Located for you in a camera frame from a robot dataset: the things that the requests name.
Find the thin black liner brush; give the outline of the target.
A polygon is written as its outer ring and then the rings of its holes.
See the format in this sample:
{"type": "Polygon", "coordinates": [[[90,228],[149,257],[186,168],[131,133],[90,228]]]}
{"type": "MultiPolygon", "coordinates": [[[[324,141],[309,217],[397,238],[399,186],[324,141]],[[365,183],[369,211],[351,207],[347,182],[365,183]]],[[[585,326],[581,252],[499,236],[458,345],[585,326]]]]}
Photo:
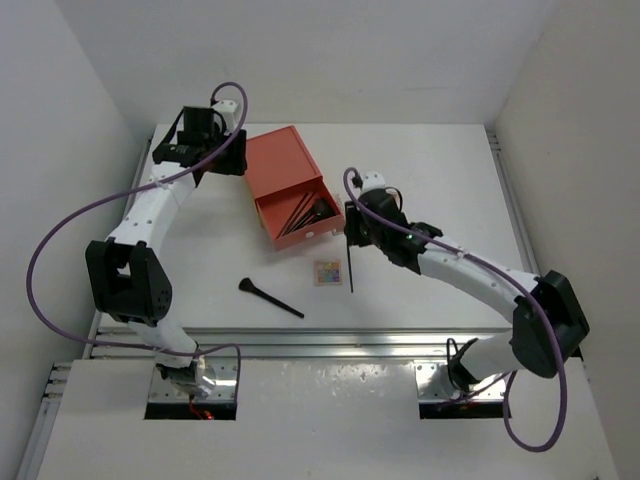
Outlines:
{"type": "Polygon", "coordinates": [[[348,278],[349,278],[350,293],[353,294],[354,293],[354,281],[353,281],[351,245],[348,242],[347,242],[347,246],[346,246],[346,258],[347,258],[347,268],[348,268],[348,278]]]}

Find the black fan brush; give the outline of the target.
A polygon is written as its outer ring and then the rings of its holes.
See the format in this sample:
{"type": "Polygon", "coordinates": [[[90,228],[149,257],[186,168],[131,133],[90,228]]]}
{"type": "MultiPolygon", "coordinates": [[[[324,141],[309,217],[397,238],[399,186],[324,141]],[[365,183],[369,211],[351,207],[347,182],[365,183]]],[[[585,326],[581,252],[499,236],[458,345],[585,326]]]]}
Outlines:
{"type": "Polygon", "coordinates": [[[311,214],[311,215],[318,215],[319,216],[319,221],[322,220],[326,220],[328,218],[331,218],[335,215],[335,211],[332,207],[332,205],[330,204],[330,202],[326,199],[319,199],[316,200],[314,202],[314,204],[310,207],[309,210],[307,210],[303,216],[307,215],[307,214],[311,214]]]}

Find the small black powder brush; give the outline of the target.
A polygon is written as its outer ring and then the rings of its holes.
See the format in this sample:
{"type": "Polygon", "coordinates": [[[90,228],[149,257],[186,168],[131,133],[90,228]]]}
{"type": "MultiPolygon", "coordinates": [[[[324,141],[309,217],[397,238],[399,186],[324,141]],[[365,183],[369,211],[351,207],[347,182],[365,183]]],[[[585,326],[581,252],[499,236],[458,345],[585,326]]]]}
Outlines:
{"type": "Polygon", "coordinates": [[[307,225],[310,225],[316,221],[319,220],[319,216],[318,215],[311,215],[311,214],[307,214],[305,216],[303,216],[302,218],[300,218],[299,220],[297,220],[295,223],[293,223],[291,226],[289,226],[285,231],[284,231],[284,235],[289,235],[292,232],[299,230],[307,225]]]}

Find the thin black pencil brush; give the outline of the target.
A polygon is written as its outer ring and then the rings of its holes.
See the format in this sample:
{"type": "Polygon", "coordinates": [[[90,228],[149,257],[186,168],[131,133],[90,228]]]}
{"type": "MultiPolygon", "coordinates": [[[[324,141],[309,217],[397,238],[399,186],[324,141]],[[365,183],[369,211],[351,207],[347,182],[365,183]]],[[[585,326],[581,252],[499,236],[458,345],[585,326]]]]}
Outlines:
{"type": "Polygon", "coordinates": [[[313,205],[314,201],[316,199],[316,193],[315,192],[310,192],[310,195],[306,201],[306,204],[304,205],[304,207],[300,210],[299,215],[297,216],[297,218],[293,221],[293,223],[295,223],[297,220],[299,220],[300,218],[302,218],[302,216],[304,215],[304,213],[310,209],[310,207],[313,205]]]}

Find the thin dark makeup brush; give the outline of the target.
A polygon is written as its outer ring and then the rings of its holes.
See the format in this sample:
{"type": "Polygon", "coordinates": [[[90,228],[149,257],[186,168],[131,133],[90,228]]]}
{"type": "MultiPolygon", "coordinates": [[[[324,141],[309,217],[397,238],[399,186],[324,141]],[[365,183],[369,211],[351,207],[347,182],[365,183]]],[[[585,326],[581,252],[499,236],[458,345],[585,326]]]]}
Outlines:
{"type": "Polygon", "coordinates": [[[286,232],[288,231],[288,229],[290,228],[291,224],[293,223],[293,221],[297,218],[297,216],[299,215],[300,210],[304,207],[304,205],[306,204],[306,201],[308,199],[310,195],[310,192],[307,192],[305,194],[303,194],[302,198],[300,199],[300,201],[298,202],[298,204],[295,206],[295,208],[293,209],[292,213],[289,215],[289,217],[287,218],[287,220],[285,221],[284,225],[282,226],[281,230],[279,231],[279,234],[276,238],[281,238],[283,235],[286,234],[286,232]]]}

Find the orange drawer box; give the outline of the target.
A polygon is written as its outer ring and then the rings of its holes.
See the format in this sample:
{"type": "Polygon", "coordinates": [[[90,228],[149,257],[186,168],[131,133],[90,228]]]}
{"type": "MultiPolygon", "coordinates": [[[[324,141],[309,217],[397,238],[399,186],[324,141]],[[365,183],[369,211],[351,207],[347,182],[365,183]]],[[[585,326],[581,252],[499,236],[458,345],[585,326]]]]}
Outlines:
{"type": "Polygon", "coordinates": [[[261,224],[276,251],[328,233],[339,225],[333,195],[296,127],[282,127],[249,139],[246,161],[245,180],[261,224]],[[335,215],[276,238],[307,192],[316,193],[315,201],[328,200],[335,215]]]}

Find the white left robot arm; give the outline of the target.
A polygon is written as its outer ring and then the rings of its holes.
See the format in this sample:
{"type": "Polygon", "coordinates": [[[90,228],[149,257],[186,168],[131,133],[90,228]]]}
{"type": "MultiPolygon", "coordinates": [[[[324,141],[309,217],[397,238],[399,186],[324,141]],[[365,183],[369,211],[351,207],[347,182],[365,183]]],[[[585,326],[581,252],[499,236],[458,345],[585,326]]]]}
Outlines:
{"type": "Polygon", "coordinates": [[[208,173],[241,176],[247,169],[241,107],[233,100],[185,107],[152,153],[146,191],[104,241],[85,251],[98,311],[127,325],[154,353],[161,378],[189,398],[215,387],[198,344],[169,316],[171,282],[159,259],[181,206],[208,173]]]}

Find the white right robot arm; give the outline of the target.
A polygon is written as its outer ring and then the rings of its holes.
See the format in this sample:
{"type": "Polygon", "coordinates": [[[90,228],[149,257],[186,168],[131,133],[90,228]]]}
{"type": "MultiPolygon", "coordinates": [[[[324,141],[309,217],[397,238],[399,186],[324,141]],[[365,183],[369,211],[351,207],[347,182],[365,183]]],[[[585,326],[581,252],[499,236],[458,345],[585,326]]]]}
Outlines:
{"type": "Polygon", "coordinates": [[[394,265],[465,292],[511,324],[507,333],[467,342],[440,369],[433,383],[448,395],[468,393],[497,373],[553,378],[556,362],[573,355],[590,331],[569,280],[554,270],[536,276],[463,254],[440,229],[408,221],[383,189],[347,202],[345,212],[349,245],[373,245],[394,265]]]}

